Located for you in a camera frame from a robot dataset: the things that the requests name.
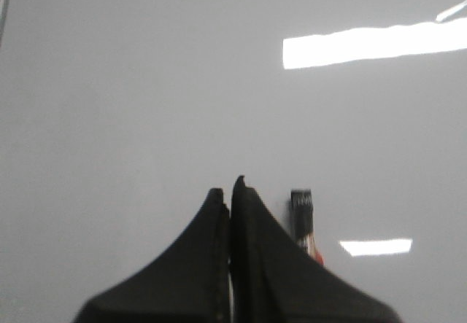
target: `glossy floor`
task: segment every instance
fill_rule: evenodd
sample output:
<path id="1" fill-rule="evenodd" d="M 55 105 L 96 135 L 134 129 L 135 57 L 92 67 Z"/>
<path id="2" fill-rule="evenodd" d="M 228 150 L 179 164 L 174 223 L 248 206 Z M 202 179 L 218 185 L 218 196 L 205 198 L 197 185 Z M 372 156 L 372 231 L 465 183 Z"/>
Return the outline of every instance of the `glossy floor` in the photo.
<path id="1" fill-rule="evenodd" d="M 463 322 L 467 52 L 282 64 L 286 38 L 461 1 L 10 0 L 0 321 L 69 322 L 245 174 L 283 225 L 290 189 L 312 188 L 325 264 L 406 322 Z M 393 239 L 409 251 L 341 245 Z"/>

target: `white floor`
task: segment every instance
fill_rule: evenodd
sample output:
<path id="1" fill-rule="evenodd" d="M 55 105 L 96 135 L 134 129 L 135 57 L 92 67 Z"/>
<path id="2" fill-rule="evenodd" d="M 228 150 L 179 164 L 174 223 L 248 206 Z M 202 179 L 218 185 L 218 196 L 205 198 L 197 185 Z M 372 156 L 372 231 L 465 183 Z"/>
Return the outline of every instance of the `white floor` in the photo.
<path id="1" fill-rule="evenodd" d="M 282 40 L 463 0 L 10 0 L 0 322 L 70 322 L 238 175 L 286 225 L 312 188 L 334 273 L 406 322 L 467 316 L 467 52 L 284 70 Z M 412 239 L 352 257 L 340 241 Z"/>

